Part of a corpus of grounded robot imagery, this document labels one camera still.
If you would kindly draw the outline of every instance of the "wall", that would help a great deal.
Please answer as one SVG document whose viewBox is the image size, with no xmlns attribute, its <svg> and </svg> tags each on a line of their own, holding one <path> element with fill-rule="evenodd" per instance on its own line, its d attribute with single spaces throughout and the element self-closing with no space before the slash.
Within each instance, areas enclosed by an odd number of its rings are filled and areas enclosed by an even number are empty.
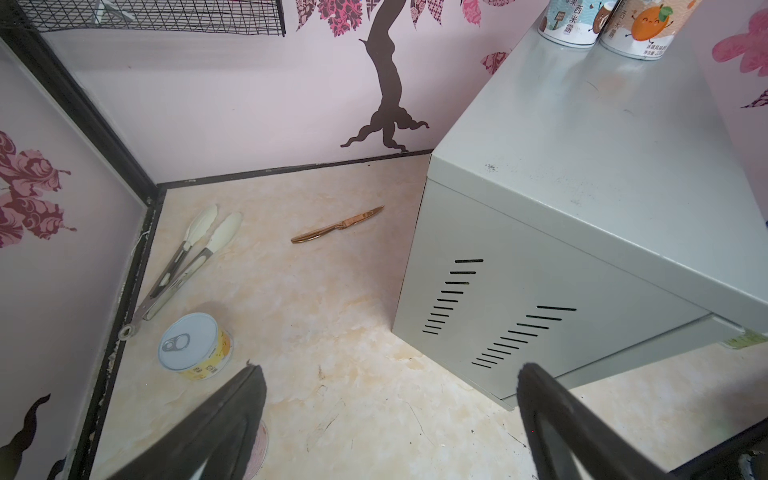
<svg viewBox="0 0 768 480">
<path fill-rule="evenodd" d="M 768 0 L 702 2 L 687 30 L 768 219 Z"/>
<path fill-rule="evenodd" d="M 54 478 L 145 209 L 1 42 L 0 131 L 0 478 Z"/>
<path fill-rule="evenodd" d="M 508 2 L 449 0 L 442 24 L 425 8 L 415 26 L 405 4 L 389 29 L 399 105 L 429 124 L 395 132 L 409 151 L 437 145 L 490 78 L 484 57 L 514 47 L 547 3 L 486 1 Z M 153 180 L 166 182 L 399 153 L 381 131 L 340 147 L 382 100 L 358 40 L 391 4 L 380 2 L 370 19 L 362 5 L 361 25 L 337 37 L 321 5 L 297 31 L 295 0 L 284 0 L 285 38 L 93 30 L 45 38 Z"/>
</svg>

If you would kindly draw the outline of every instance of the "tin can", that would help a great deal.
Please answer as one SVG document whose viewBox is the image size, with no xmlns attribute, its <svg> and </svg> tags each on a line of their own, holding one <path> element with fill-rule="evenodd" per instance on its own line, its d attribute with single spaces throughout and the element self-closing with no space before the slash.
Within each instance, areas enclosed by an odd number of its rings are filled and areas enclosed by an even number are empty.
<svg viewBox="0 0 768 480">
<path fill-rule="evenodd" d="M 590 48 L 615 5 L 613 0 L 550 0 L 538 32 L 560 45 Z"/>
<path fill-rule="evenodd" d="M 658 60 L 701 0 L 624 0 L 600 37 L 613 52 L 640 60 Z"/>
<path fill-rule="evenodd" d="M 232 337 L 207 313 L 182 316 L 163 334 L 160 364 L 190 380 L 218 373 L 232 356 Z"/>
</svg>

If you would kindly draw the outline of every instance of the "cartoon orange fruit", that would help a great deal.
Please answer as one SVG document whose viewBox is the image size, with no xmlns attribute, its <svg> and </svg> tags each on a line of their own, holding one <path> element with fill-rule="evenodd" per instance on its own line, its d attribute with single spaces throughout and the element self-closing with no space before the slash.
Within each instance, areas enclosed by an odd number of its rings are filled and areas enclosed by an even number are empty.
<svg viewBox="0 0 768 480">
<path fill-rule="evenodd" d="M 651 40 L 667 27 L 670 15 L 672 15 L 672 8 L 665 7 L 663 3 L 643 10 L 632 24 L 632 38 L 637 41 Z"/>
</svg>

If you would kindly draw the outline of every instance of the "floor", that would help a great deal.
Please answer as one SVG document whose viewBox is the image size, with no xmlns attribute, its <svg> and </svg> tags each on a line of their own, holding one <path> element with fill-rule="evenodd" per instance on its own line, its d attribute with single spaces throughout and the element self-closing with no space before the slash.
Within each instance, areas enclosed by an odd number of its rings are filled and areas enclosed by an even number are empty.
<svg viewBox="0 0 768 480">
<path fill-rule="evenodd" d="M 144 451 L 246 361 L 263 367 L 270 433 L 256 478 L 536 478 L 507 412 L 391 333 L 429 158 L 405 157 L 169 190 L 141 296 L 210 203 L 240 232 L 128 341 L 93 479 Z M 386 205 L 309 243 L 299 233 Z M 232 333 L 232 361 L 191 382 L 157 342 L 186 313 Z M 573 392 L 672 469 L 768 416 L 768 344 L 718 345 Z"/>
</svg>

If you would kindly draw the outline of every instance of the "black wire rack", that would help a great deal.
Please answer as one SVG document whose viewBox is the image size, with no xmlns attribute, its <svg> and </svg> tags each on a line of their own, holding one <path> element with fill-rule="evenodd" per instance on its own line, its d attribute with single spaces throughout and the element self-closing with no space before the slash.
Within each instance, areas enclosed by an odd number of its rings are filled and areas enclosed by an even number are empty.
<svg viewBox="0 0 768 480">
<path fill-rule="evenodd" d="M 281 0 L 0 0 L 0 28 L 202 31 L 285 36 Z"/>
</svg>

